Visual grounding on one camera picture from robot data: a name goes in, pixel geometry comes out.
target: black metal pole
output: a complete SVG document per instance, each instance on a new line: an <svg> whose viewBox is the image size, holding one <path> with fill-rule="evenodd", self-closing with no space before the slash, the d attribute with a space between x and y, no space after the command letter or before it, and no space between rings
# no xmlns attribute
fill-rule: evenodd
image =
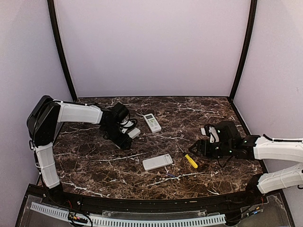
<svg viewBox="0 0 303 227"><path fill-rule="evenodd" d="M71 75L70 75L70 72L68 70L68 66L67 66L67 62L66 62L62 42L61 42L61 37L60 37L60 32L59 32L59 27L58 27L58 21L57 21L54 1L53 0L47 0L47 4L48 4L49 16L50 16L51 23L52 23L52 28L53 28L53 36L55 38L55 42L56 42L57 51L58 51L58 55L59 55L59 58L60 58L62 70L63 70L64 76L65 76L65 80L66 80L68 89L70 91L71 97L72 97L73 101L76 101L77 100L77 95L76 95L75 87L74 87L74 85L72 83L72 80L71 80Z"/></svg>
<svg viewBox="0 0 303 227"><path fill-rule="evenodd" d="M231 93L229 95L229 98L230 98L231 101L233 101L233 99L235 98L235 95L236 95L236 92L237 92L237 89L238 89L238 86L239 86L239 83L240 83L241 75L242 75L242 72L243 72L243 69L244 69L244 65L245 65L245 61L246 61L246 57L247 57L247 53L248 53L248 48L250 46L250 39L251 39L252 29L253 29L253 26L254 26L256 9L257 9L257 1L258 0L251 0L251 2L250 2L250 14L249 14L249 17L248 17L248 22L247 22L247 28L246 28L242 53L241 53L237 73L236 73L236 76L235 76L235 80L234 80L233 85L232 85L232 90L231 90Z"/></svg>

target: white remote control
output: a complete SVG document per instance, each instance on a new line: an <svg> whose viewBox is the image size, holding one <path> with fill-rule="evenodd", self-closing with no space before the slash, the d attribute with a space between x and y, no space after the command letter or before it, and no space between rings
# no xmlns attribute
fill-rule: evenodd
<svg viewBox="0 0 303 227"><path fill-rule="evenodd" d="M171 156L169 154L166 154L166 155L161 155L158 157L152 157L149 159L145 159L145 160L143 160L142 163L143 163L144 169L146 171L149 171L152 169L171 165L173 163L173 161L171 159Z"/></svg>
<svg viewBox="0 0 303 227"><path fill-rule="evenodd" d="M150 127L152 133L161 131L162 128L152 113L144 115L143 117L144 117L145 121L147 122L148 127Z"/></svg>

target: black frame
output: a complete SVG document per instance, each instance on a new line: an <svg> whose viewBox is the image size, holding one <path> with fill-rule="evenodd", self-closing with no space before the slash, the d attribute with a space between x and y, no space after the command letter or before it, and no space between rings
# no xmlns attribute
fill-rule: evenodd
<svg viewBox="0 0 303 227"><path fill-rule="evenodd" d="M235 75L234 83L232 86L231 93L229 97L226 97L236 113L241 125L243 126L243 129L247 135L250 135L250 131L244 122L243 118L241 117L237 107L235 106L233 100L235 98L241 75L244 69L249 45L250 45L250 40L251 40L251 35L252 35L252 29L254 25L254 19L256 15L256 9L257 9L257 1L258 0L251 0L250 2L250 12L249 12L249 18L248 18L248 23L247 23L247 29L246 29L246 34L244 38L244 43L243 43L243 48L241 52L241 57L238 65L238 69ZM76 91L74 88L74 85L72 83L71 75L68 69L67 61L65 58L63 46L62 46L62 41L60 37L60 31L58 27L58 21L56 17L56 11L55 11L55 5L54 5L54 0L47 0L48 3L48 8L49 8L49 15L50 15L50 20L52 24L52 29L53 29L53 35L58 51L58 55L60 58L62 70L64 72L64 76L66 79L66 83L68 85L70 94L72 96L73 101L77 101L78 97L76 95ZM263 160L260 161L260 165L263 169L264 173L267 173L267 169L265 167L265 164ZM290 212L290 209L288 207L285 195L282 190L278 190L278 192L281 194L283 203L286 208L286 212L288 214L288 218L290 221L291 226L294 226L294 221ZM22 213L24 206L27 201L27 196L31 194L37 197L43 198L44 202L47 203L52 203L47 199L47 197L44 197L44 189L42 187L32 185L30 184L28 186L27 192L24 196L21 209L18 215L18 219L16 222L16 226L18 227L21 218L22 218ZM138 212L138 209L152 212L151 207L154 207L153 210L157 212L178 212L178 211L190 211L190 210L203 210L207 209L208 212L216 211L216 212L221 212L226 214L228 217L229 215L235 215L240 212L240 208L243 205L240 204L223 204L223 200L238 200L239 198L242 198L245 194L245 192L235 192L232 194L226 194L226 195L217 195L217 196L211 196L211 197L203 197L203 198L194 198L194 199L184 199L184 200L170 200L170 201L136 201L136 200L118 200L118 199L105 199L105 198L98 198L98 197L91 197L91 196L82 196L82 195L77 195L73 193L67 193L65 192L66 196L70 198L70 200L73 203L73 207L76 209L79 209L81 211L88 211L88 212L94 212L94 213L101 213L104 208L107 210L117 210L117 211L125 211L125 209L128 209L128 211L136 211ZM77 205L77 201L81 201L83 204L82 206Z"/></svg>

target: white backdrop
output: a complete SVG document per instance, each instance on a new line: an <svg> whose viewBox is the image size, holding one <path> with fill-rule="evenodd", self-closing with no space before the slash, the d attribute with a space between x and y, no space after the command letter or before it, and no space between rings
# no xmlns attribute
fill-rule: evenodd
<svg viewBox="0 0 303 227"><path fill-rule="evenodd" d="M243 75L234 99L251 133L303 138L303 1L258 1ZM295 165L266 160L269 171ZM303 227L303 193L285 189L295 226Z"/></svg>
<svg viewBox="0 0 303 227"><path fill-rule="evenodd" d="M228 96L250 0L56 0L77 95Z"/></svg>

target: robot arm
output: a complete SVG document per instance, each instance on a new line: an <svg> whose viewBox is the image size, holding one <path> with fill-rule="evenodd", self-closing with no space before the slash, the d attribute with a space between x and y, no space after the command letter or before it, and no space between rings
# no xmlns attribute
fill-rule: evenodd
<svg viewBox="0 0 303 227"><path fill-rule="evenodd" d="M30 147L35 151L37 167L45 185L51 189L60 184L53 158L53 140L58 122L100 124L106 139L112 140L121 149L130 149L132 138L121 130L125 127L121 123L128 115L128 109L121 103L111 109L101 109L96 105L67 103L43 96L27 119L27 127L31 137Z"/></svg>
<svg viewBox="0 0 303 227"><path fill-rule="evenodd" d="M219 159L233 156L246 160L279 159L299 164L270 174L258 176L255 182L260 193L303 184L303 139L271 139L266 135L241 138L234 122L222 121L205 125L201 132L210 140L198 140L189 151L197 156Z"/></svg>

